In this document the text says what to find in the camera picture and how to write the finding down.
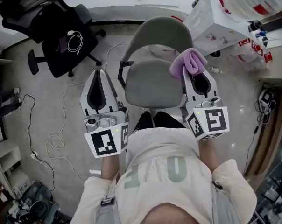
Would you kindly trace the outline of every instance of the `black cable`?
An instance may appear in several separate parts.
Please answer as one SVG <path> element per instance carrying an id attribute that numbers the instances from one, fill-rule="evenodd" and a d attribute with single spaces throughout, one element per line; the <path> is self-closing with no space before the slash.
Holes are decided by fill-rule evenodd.
<path id="1" fill-rule="evenodd" d="M 256 126 L 256 128 L 255 128 L 255 130 L 254 130 L 253 139 L 252 139 L 252 142 L 251 142 L 251 144 L 250 144 L 250 146 L 249 146 L 249 148 L 248 148 L 247 160 L 246 160 L 246 165 L 245 165 L 245 169 L 244 169 L 243 175 L 245 174 L 245 171 L 246 171 L 246 168 L 247 168 L 250 148 L 251 148 L 251 146 L 252 146 L 252 144 L 253 144 L 253 142 L 254 142 L 254 137 L 255 137 L 255 135 L 256 135 L 256 133 L 257 133 L 257 131 L 258 131 L 260 125 L 261 125 L 261 124 L 259 124 L 258 126 Z"/>
<path id="2" fill-rule="evenodd" d="M 264 83 L 262 84 L 262 87 L 263 87 L 263 89 L 275 90 L 275 89 L 280 89 L 280 88 L 282 88 L 282 83 L 270 84 L 270 83 L 264 82 Z"/>
<path id="3" fill-rule="evenodd" d="M 34 99 L 34 97 L 33 97 L 33 96 L 30 96 L 30 95 L 26 94 L 26 95 L 24 95 L 24 98 L 23 98 L 23 100 L 22 100 L 22 102 L 21 102 L 21 103 L 23 103 L 23 102 L 24 102 L 24 100 L 25 100 L 25 97 L 26 97 L 26 96 L 29 96 L 29 97 L 31 97 L 31 98 L 34 100 L 34 103 L 33 103 L 32 108 L 31 108 L 31 110 L 30 110 L 30 121 L 29 121 L 29 126 L 28 126 L 28 135 L 29 135 L 29 140 L 30 140 L 30 149 L 31 149 L 31 152 L 34 154 L 34 156 L 35 156 L 35 158 L 36 158 L 37 160 L 39 160 L 40 162 L 44 162 L 44 163 L 46 163 L 46 164 L 47 164 L 47 165 L 48 165 L 48 166 L 52 169 L 53 189 L 49 191 L 49 192 L 50 192 L 50 194 L 51 194 L 50 201 L 52 202 L 52 201 L 53 201 L 52 191 L 54 191 L 54 190 L 55 190 L 55 183 L 54 183 L 54 169 L 51 167 L 51 165 L 49 165 L 49 163 L 48 163 L 48 162 L 46 162 L 46 161 L 44 161 L 44 160 L 39 159 L 39 158 L 37 157 L 37 155 L 34 153 L 33 149 L 32 149 L 32 140 L 31 140 L 31 135 L 30 135 L 30 127 L 31 127 L 32 110 L 33 110 L 33 108 L 34 108 L 34 106 L 35 106 L 35 99 Z"/>
<path id="4" fill-rule="evenodd" d="M 33 107 L 35 106 L 35 99 L 34 99 L 32 96 L 26 94 L 26 95 L 24 95 L 24 98 L 23 98 L 23 100 L 22 100 L 22 102 L 21 102 L 22 104 L 23 104 L 23 102 L 24 102 L 26 96 L 29 96 L 29 97 L 31 97 L 31 98 L 34 100 L 33 106 L 32 106 L 32 108 L 31 108 L 31 110 L 30 110 L 30 121 L 29 121 L 29 126 L 28 126 L 28 135 L 29 135 L 29 139 L 30 139 L 30 149 L 31 149 L 31 152 L 34 153 L 34 151 L 33 151 L 33 149 L 32 149 L 32 141 L 31 141 L 31 135 L 30 135 L 29 129 L 30 129 L 30 127 L 31 127 L 31 116 L 32 116 Z"/>

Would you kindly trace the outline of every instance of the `plug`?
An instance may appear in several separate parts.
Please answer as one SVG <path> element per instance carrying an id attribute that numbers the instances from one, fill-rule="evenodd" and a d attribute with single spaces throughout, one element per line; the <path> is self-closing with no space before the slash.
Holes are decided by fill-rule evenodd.
<path id="1" fill-rule="evenodd" d="M 68 31 L 67 32 L 67 35 L 73 35 L 75 32 L 72 30 L 72 31 Z"/>
<path id="2" fill-rule="evenodd" d="M 32 154 L 30 154 L 30 157 L 31 157 L 32 159 L 36 159 L 37 156 L 38 156 L 38 154 L 37 154 L 36 151 L 34 151 Z"/>

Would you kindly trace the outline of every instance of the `white shelf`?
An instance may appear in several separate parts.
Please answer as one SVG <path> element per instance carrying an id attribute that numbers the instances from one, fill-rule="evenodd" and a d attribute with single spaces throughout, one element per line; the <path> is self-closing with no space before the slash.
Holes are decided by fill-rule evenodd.
<path id="1" fill-rule="evenodd" d="M 5 140 L 0 143 L 0 182 L 13 198 L 21 197 L 19 192 L 18 195 L 15 194 L 13 191 L 14 187 L 12 187 L 9 182 L 9 179 L 15 182 L 18 172 L 15 172 L 16 170 L 14 170 L 8 178 L 6 178 L 4 173 L 10 173 L 9 169 L 20 160 L 21 154 L 19 147 L 15 143 L 11 140 Z"/>

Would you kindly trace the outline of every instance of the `white box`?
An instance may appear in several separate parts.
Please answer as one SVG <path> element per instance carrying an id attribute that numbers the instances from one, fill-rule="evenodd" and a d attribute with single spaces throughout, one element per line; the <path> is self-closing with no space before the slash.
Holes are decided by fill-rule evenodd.
<path id="1" fill-rule="evenodd" d="M 11 188 L 13 190 L 19 191 L 21 196 L 26 192 L 26 190 L 31 186 L 32 183 L 29 177 L 19 169 L 12 171 L 11 175 L 8 176 L 7 179 L 11 185 Z"/>
<path id="2" fill-rule="evenodd" d="M 216 138 L 230 130 L 227 107 L 194 108 L 186 120 L 197 140 Z"/>
<path id="3" fill-rule="evenodd" d="M 84 136 L 95 158 L 117 155 L 127 147 L 128 123 L 99 127 Z"/>
<path id="4" fill-rule="evenodd" d="M 190 30 L 194 47 L 209 53 L 249 36 L 247 21 L 225 12 L 219 0 L 199 0 L 183 23 Z"/>

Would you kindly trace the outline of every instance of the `chair seat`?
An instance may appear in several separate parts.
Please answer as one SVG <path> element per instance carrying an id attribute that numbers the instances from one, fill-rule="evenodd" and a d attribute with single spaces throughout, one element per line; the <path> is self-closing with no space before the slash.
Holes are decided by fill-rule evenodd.
<path id="1" fill-rule="evenodd" d="M 131 105 L 146 108 L 170 108 L 183 97 L 182 83 L 169 71 L 171 62 L 150 59 L 134 63 L 126 80 L 126 99 Z"/>
<path id="2" fill-rule="evenodd" d="M 89 26 L 84 25 L 78 16 L 72 16 L 71 21 L 67 24 L 68 31 L 78 31 L 81 33 L 84 41 L 80 52 L 70 52 L 66 50 L 61 53 L 59 47 L 59 39 L 52 37 L 42 43 L 43 54 L 49 65 L 49 69 L 55 78 L 58 78 L 71 69 L 75 68 L 88 54 L 97 46 L 98 40 Z M 69 42 L 71 36 L 66 36 L 66 41 Z M 72 40 L 71 48 L 79 45 L 79 39 Z"/>

